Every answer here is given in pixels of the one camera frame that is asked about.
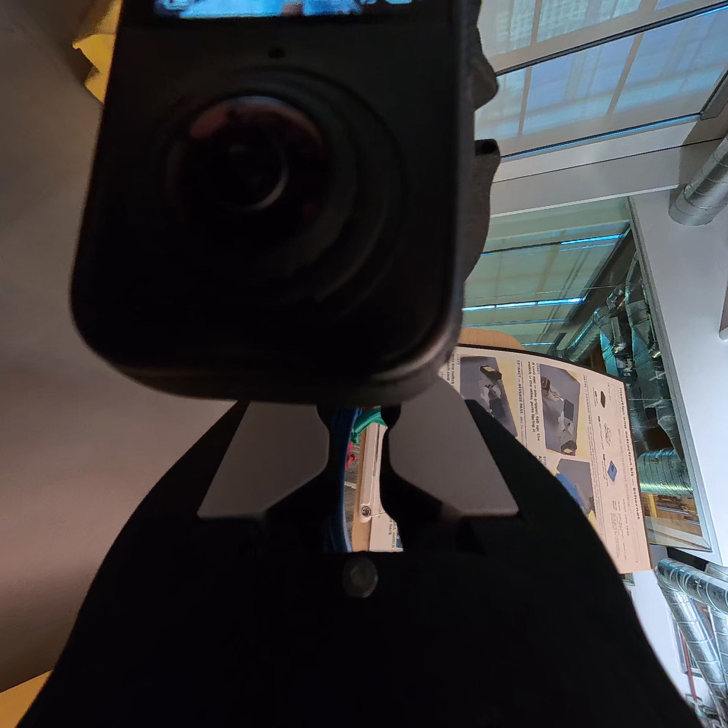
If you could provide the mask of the large clear window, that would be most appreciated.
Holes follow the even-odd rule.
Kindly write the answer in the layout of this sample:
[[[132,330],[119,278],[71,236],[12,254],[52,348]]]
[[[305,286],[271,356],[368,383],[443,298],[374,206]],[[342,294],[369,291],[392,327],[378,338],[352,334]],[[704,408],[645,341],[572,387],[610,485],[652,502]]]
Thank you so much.
[[[700,121],[726,82],[726,1],[482,2],[478,29],[506,158]]]

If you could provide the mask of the green tinted window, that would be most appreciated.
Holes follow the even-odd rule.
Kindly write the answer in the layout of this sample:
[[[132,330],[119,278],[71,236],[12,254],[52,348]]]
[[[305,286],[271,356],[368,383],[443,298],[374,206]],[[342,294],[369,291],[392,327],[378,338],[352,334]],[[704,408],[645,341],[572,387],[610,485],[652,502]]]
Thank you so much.
[[[576,341],[635,254],[625,197],[496,217],[466,282],[462,323],[553,353]]]

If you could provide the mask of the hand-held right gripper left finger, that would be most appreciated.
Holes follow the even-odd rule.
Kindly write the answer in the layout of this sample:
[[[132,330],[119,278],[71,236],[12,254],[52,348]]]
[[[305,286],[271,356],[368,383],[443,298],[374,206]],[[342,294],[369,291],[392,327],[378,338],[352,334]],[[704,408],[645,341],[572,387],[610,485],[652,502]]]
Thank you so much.
[[[270,548],[341,552],[341,408],[250,403],[197,515]]]

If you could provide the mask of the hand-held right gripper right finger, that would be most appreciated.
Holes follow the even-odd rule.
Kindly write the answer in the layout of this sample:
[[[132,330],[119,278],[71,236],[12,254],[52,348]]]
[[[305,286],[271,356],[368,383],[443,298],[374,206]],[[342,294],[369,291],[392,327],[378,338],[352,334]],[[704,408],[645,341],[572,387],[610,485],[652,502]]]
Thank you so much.
[[[468,551],[472,522],[513,519],[517,500],[458,395],[383,407],[381,504],[403,549]]]

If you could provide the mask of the silver ventilation duct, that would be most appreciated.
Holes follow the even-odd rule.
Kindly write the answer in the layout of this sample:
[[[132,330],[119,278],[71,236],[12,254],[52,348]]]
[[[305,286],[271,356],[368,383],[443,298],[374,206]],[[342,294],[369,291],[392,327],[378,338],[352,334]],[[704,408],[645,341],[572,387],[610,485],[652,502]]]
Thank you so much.
[[[683,226],[704,226],[726,208],[727,73],[703,106],[681,146],[678,188],[669,216]]]
[[[719,726],[726,726],[726,567],[707,562],[698,569],[680,560],[662,559],[654,573],[687,652],[688,677],[695,666],[708,688]]]

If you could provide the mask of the instruction poster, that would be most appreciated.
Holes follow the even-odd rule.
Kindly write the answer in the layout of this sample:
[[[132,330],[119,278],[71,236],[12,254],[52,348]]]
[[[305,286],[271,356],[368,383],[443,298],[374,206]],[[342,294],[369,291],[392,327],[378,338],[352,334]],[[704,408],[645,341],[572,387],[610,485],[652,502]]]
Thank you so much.
[[[617,378],[528,350],[457,345],[440,376],[562,484],[621,574],[650,571],[629,400]]]

